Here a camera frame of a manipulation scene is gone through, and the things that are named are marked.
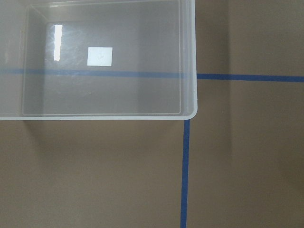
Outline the clear plastic storage box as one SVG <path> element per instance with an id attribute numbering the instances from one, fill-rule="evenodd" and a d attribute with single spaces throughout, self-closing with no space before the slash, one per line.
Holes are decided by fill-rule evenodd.
<path id="1" fill-rule="evenodd" d="M 88 66 L 89 47 L 113 48 L 112 66 Z M 197 110 L 194 1 L 1 1 L 1 120 L 189 120 Z"/>

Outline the white label sticker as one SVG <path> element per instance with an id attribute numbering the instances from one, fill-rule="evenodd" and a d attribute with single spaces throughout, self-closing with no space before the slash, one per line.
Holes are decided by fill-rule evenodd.
<path id="1" fill-rule="evenodd" d="M 87 65 L 92 67 L 111 67 L 112 55 L 112 47 L 89 47 Z"/>

